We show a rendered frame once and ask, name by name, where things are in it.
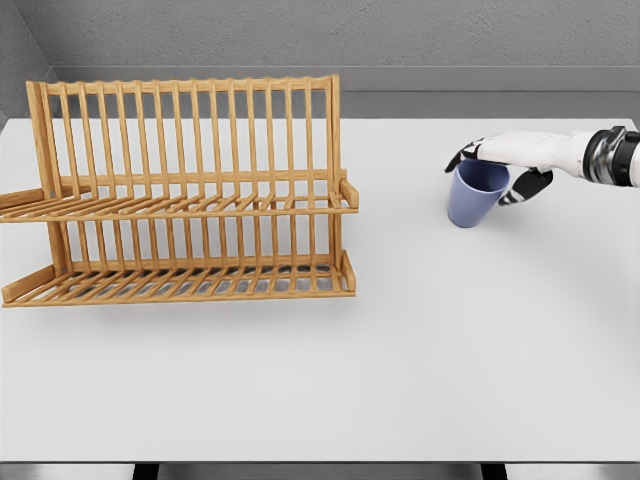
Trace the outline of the wooden two-tier dish rack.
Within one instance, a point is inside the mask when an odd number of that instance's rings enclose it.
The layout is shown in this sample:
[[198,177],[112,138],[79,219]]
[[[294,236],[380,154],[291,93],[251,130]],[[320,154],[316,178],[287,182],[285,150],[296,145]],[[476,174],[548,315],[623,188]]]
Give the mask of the wooden two-tier dish rack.
[[42,223],[52,262],[7,307],[349,297],[340,80],[30,82],[41,184],[0,223]]

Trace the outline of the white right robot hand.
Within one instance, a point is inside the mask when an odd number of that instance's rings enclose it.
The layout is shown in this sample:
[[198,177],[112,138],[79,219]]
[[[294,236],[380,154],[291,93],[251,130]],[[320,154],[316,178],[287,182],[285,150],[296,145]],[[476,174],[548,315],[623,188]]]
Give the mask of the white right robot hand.
[[457,152],[445,172],[452,172],[465,159],[525,167],[526,171],[516,179],[498,203],[511,205],[525,202],[552,183],[552,150],[566,139],[565,135],[519,130],[481,138]]

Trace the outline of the blue plastic cup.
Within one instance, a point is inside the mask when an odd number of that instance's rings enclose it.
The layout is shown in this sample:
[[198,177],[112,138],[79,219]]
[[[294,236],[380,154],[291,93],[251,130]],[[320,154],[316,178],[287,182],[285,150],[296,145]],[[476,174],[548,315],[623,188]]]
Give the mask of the blue plastic cup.
[[453,174],[449,219],[459,227],[476,226],[494,207],[509,180],[509,171],[504,165],[474,159],[462,161]]

